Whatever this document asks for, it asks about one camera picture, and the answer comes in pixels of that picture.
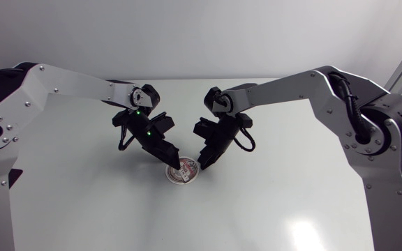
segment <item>white backdrop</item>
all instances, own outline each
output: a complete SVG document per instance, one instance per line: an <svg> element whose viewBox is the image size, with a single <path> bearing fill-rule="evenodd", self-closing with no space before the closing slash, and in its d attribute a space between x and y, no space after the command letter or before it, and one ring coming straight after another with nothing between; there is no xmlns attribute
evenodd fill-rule
<svg viewBox="0 0 402 251"><path fill-rule="evenodd" d="M401 59L400 0L0 0L0 68L181 79L334 65L384 86Z"/></svg>

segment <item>white table surface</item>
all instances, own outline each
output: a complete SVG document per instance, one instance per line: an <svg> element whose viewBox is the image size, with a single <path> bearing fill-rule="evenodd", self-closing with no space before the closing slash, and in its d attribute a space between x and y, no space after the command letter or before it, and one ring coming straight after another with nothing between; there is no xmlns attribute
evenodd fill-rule
<svg viewBox="0 0 402 251"><path fill-rule="evenodd" d="M208 90L268 80L136 82L161 95L151 116L173 118L166 140L197 159L195 123L217 121ZM188 185L169 182L136 141L117 150L119 111L51 95L22 132L14 168L24 173L10 189L17 250L373 250L362 180L307 100L248 110L256 150L232 143Z"/></svg>

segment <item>white wall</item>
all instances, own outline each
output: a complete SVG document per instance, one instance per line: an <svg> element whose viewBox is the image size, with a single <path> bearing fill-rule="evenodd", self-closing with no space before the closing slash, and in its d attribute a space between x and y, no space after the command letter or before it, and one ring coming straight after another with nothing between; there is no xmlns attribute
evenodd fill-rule
<svg viewBox="0 0 402 251"><path fill-rule="evenodd" d="M401 59L400 0L0 0L0 68L175 79L334 65L384 85Z"/></svg>

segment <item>silver robotic arm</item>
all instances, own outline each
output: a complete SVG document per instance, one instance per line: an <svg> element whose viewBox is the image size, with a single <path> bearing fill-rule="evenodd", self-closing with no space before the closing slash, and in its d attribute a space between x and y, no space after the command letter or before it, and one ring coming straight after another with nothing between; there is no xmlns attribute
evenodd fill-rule
<svg viewBox="0 0 402 251"><path fill-rule="evenodd" d="M265 84L211 89L204 103L220 121L201 118L195 125L194 133L206 139L202 169L252 126L242 111L301 99L309 99L315 117L338 136L362 177L375 249L402 250L402 96L368 79L325 66Z"/></svg>
<svg viewBox="0 0 402 251"><path fill-rule="evenodd" d="M50 93L92 98L125 108L113 118L113 125L122 127L119 149L124 150L136 138L144 150L179 169L178 149L163 140L164 132L174 125L172 119L165 113L148 119L160 99L152 86L105 81L35 63L0 70L0 251L15 250L9 188L22 173L12 169L18 155L18 135L42 112ZM127 130L133 136L123 144Z"/></svg>

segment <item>robotic arm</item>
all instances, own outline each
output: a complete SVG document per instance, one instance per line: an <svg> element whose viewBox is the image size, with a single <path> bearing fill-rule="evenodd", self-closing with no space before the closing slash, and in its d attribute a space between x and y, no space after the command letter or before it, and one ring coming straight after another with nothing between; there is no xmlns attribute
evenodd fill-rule
<svg viewBox="0 0 402 251"><path fill-rule="evenodd" d="M376 250L402 250L402 96L368 79L325 66L265 84L212 88L204 104L218 123L200 119L194 133L206 139L198 161L205 169L252 120L242 111L258 105L309 99L315 117L336 134L350 166L362 177Z"/></svg>
<svg viewBox="0 0 402 251"><path fill-rule="evenodd" d="M173 124L172 118L159 114L149 119L160 97L150 85L105 81L47 65L21 63L12 69L0 70L0 250L14 251L10 215L9 188L21 175L11 169L18 155L18 134L40 114L49 93L102 100L125 108L112 120L121 126L119 150L136 138L142 148L175 169L180 169L176 147L163 140ZM133 136L124 144L126 132Z"/></svg>

